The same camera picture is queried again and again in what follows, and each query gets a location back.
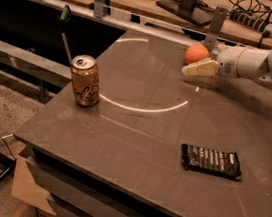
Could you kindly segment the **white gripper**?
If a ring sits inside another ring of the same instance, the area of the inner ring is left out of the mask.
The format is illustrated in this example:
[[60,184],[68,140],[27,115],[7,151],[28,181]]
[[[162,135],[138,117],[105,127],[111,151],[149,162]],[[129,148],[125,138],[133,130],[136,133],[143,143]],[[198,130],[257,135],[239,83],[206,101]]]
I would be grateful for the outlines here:
[[218,42],[212,50],[213,55],[218,54],[216,61],[207,58],[185,65],[182,68],[182,73],[189,76],[212,77],[218,73],[219,68],[220,76],[236,78],[238,76],[237,63],[242,52],[243,48],[241,47],[229,47],[225,43]]

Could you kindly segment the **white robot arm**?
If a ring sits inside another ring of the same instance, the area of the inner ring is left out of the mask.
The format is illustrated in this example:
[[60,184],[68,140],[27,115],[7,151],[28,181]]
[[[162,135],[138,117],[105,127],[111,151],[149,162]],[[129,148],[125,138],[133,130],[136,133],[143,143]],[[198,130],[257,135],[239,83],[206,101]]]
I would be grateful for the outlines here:
[[214,59],[208,57],[185,65],[182,73],[189,76],[246,78],[272,90],[272,49],[219,46]]

